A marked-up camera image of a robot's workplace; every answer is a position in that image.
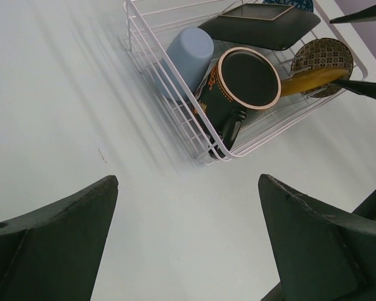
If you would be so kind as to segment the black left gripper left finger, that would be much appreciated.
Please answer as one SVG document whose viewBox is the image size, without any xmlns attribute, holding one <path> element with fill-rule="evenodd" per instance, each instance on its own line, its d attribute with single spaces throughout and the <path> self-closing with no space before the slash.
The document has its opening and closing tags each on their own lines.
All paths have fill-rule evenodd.
<svg viewBox="0 0 376 301">
<path fill-rule="evenodd" d="M 0 300 L 90 300 L 117 198 L 109 175 L 0 222 Z"/>
</svg>

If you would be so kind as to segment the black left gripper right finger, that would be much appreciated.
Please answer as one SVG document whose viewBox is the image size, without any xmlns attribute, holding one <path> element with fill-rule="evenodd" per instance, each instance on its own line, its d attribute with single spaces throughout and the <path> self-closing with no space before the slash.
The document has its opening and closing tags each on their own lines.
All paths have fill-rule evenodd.
<svg viewBox="0 0 376 301">
<path fill-rule="evenodd" d="M 376 221 L 258 181 L 279 282 L 266 300 L 376 300 Z"/>
</svg>

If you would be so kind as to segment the brown lattice pattern bowl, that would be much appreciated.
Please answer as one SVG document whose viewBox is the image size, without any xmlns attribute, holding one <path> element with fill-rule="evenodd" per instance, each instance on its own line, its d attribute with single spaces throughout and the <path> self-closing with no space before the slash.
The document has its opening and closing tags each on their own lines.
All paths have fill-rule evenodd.
<svg viewBox="0 0 376 301">
<path fill-rule="evenodd" d="M 348 80 L 353 71 L 353 56 L 346 44 L 333 38 L 313 40 L 300 48 L 291 63 L 291 77 L 297 73 L 318 68 L 338 67 L 349 71 L 339 79 Z M 341 87 L 333 82 L 303 92 L 313 98 L 329 97 L 337 93 Z"/>
</svg>

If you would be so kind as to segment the yellow round saucer plate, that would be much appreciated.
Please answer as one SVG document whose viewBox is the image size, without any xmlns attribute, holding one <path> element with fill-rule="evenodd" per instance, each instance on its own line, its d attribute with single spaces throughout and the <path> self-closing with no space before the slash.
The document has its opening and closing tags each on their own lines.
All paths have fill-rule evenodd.
<svg viewBox="0 0 376 301">
<path fill-rule="evenodd" d="M 326 67 L 297 73 L 281 82 L 281 97 L 303 93 L 349 74 L 344 68 Z"/>
</svg>

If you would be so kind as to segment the blue triangle pattern bowl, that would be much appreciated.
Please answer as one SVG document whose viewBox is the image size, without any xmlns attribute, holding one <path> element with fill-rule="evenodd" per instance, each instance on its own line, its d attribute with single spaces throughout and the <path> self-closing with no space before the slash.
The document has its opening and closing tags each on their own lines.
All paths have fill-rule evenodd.
<svg viewBox="0 0 376 301">
<path fill-rule="evenodd" d="M 263 4 L 290 5 L 305 11 L 314 11 L 313 0 L 263 0 Z"/>
</svg>

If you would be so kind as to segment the black floral square plate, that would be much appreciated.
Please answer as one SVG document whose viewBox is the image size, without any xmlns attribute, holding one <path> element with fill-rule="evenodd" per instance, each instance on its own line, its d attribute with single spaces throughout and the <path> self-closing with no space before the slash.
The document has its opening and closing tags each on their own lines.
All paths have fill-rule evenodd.
<svg viewBox="0 0 376 301">
<path fill-rule="evenodd" d="M 214 40 L 283 51 L 319 23 L 315 13 L 291 5 L 246 3 L 208 19 L 199 28 Z"/>
</svg>

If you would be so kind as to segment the red black lacquer cup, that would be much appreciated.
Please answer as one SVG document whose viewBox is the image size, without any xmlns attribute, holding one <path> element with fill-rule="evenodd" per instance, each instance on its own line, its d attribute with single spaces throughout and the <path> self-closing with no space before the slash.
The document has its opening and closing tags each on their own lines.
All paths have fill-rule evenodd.
<svg viewBox="0 0 376 301">
<path fill-rule="evenodd" d="M 231 150 L 247 113 L 272 107 L 280 95 L 281 80 L 272 63 L 251 48 L 234 47 L 221 55 L 194 97 Z"/>
</svg>

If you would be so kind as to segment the light blue plastic cup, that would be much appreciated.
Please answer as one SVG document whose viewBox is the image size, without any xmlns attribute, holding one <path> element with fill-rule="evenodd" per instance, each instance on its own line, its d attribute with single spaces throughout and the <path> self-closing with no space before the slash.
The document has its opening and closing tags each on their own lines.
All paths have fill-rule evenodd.
<svg viewBox="0 0 376 301">
<path fill-rule="evenodd" d="M 204 78 L 213 52 L 212 38 L 204 30 L 197 27 L 182 30 L 166 50 L 170 60 L 192 93 L 197 90 Z M 155 67 L 159 75 L 154 75 L 154 78 L 160 93 L 165 98 L 174 98 L 179 103 L 180 98 L 176 94 L 176 91 L 179 91 L 182 98 L 187 101 L 188 97 L 185 91 L 166 62 L 161 59 L 160 65 Z"/>
</svg>

